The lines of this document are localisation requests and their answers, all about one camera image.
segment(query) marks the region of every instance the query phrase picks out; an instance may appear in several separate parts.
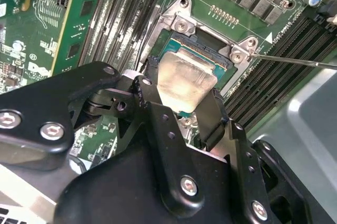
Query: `silver metal surface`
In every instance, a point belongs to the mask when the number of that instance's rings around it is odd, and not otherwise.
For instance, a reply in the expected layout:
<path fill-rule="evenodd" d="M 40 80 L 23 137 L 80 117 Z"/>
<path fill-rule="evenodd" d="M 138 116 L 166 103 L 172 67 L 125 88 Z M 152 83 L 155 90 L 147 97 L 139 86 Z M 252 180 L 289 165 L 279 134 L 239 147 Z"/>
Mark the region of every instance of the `silver metal surface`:
<path fill-rule="evenodd" d="M 12 129 L 21 123 L 21 117 L 14 111 L 0 112 L 0 128 Z"/>
<path fill-rule="evenodd" d="M 337 222 L 337 71 L 322 70 L 255 133 Z"/>
<path fill-rule="evenodd" d="M 146 78 L 143 79 L 143 83 L 145 83 L 146 85 L 152 84 L 151 81 L 149 79 L 146 79 Z"/>
<path fill-rule="evenodd" d="M 194 196 L 198 192 L 195 182 L 189 177 L 183 177 L 180 181 L 180 186 L 183 191 L 189 195 Z"/>
<path fill-rule="evenodd" d="M 232 48 L 230 58 L 235 53 L 240 53 L 242 55 L 245 55 L 245 57 L 240 63 L 234 62 L 234 66 L 236 67 L 237 70 L 234 73 L 234 75 L 229 79 L 229 81 L 226 83 L 226 85 L 221 89 L 220 94 L 222 96 L 225 96 L 227 92 L 229 92 L 229 94 L 231 95 L 240 86 L 241 83 L 238 82 L 238 80 L 250 65 L 251 58 L 248 55 L 253 54 L 255 52 L 258 43 L 259 41 L 257 40 L 256 37 L 250 36 L 242 40 L 241 42 L 239 42 L 237 46 L 234 46 Z"/>
<path fill-rule="evenodd" d="M 275 57 L 275 56 L 268 56 L 268 55 L 261 55 L 261 54 L 251 54 L 250 57 L 262 59 L 262 60 L 268 60 L 268 61 L 300 64 L 300 65 L 309 66 L 309 67 L 319 67 L 321 69 L 337 70 L 337 64 L 305 61 L 305 60 L 298 60 L 298 59 L 293 59 L 293 58 Z"/>
<path fill-rule="evenodd" d="M 56 141 L 62 138 L 64 130 L 57 123 L 47 123 L 41 127 L 40 134 L 46 140 Z"/>
<path fill-rule="evenodd" d="M 260 220 L 268 220 L 268 214 L 267 211 L 264 209 L 263 205 L 261 205 L 259 202 L 254 201 L 252 203 L 252 208 L 254 210 L 254 213 Z"/>
<path fill-rule="evenodd" d="M 36 171 L 0 165 L 0 191 L 19 206 L 52 223 L 57 200 L 78 175 L 69 162 L 53 171 Z"/>

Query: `dimm slot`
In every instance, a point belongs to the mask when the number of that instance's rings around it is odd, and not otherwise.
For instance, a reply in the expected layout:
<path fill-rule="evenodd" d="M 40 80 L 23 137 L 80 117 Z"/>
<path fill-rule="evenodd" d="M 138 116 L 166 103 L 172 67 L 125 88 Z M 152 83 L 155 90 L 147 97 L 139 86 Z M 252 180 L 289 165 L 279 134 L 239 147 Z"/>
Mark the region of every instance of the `dimm slot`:
<path fill-rule="evenodd" d="M 302 49 L 315 37 L 315 35 L 320 31 L 319 28 L 317 28 L 316 26 L 312 27 L 311 30 L 309 32 L 302 32 L 302 34 L 304 34 L 304 36 L 301 38 L 301 40 L 303 42 L 297 43 L 295 44 L 293 47 L 289 47 L 289 51 L 287 52 L 287 58 L 296 58 L 296 59 L 302 59 L 302 55 L 300 52 L 302 51 Z M 252 104 L 255 104 L 256 102 L 259 102 L 260 99 L 257 99 L 256 97 L 259 96 L 260 90 L 264 90 L 264 91 L 271 91 L 271 89 L 268 87 L 271 84 L 271 82 L 273 82 L 275 79 L 278 78 L 282 78 L 283 76 L 281 76 L 281 72 L 288 67 L 291 64 L 288 63 L 274 63 L 273 65 L 276 65 L 275 67 L 269 67 L 268 69 L 268 75 L 270 77 L 266 77 L 261 79 L 262 81 L 259 81 L 256 85 L 254 85 L 254 92 L 251 92 L 250 95 L 245 99 L 245 101 L 243 103 L 240 104 L 241 107 L 244 107 L 245 109 L 249 108 L 252 109 L 251 106 Z M 245 115 L 242 112 L 240 112 L 239 110 L 237 110 L 236 112 L 234 112 L 232 115 L 235 118 L 241 119 L 240 116 L 238 116 L 238 113 L 240 113 L 241 115 Z"/>
<path fill-rule="evenodd" d="M 134 32 L 132 34 L 131 39 L 129 40 L 125 52 L 124 52 L 124 60 L 123 60 L 123 64 L 120 66 L 121 69 L 125 69 L 126 68 L 126 62 L 128 62 L 132 55 L 133 55 L 133 44 L 137 41 L 139 41 L 143 35 L 143 31 L 146 29 L 148 21 L 150 19 L 151 13 L 154 10 L 155 7 L 155 2 L 157 2 L 158 0 L 147 0 L 146 4 L 143 6 L 144 7 L 144 11 L 142 11 L 139 20 L 137 21 L 135 28 L 134 28 Z"/>
<path fill-rule="evenodd" d="M 99 45 L 95 52 L 95 58 L 94 58 L 95 61 L 105 61 L 105 56 L 106 56 L 105 48 L 108 45 L 108 39 L 111 34 L 111 28 L 116 21 L 118 12 L 120 11 L 122 7 L 123 2 L 125 2 L 125 0 L 116 0 L 116 2 L 114 3 L 112 7 L 112 10 L 109 13 L 107 23 L 104 27 L 103 35 L 98 42 Z"/>

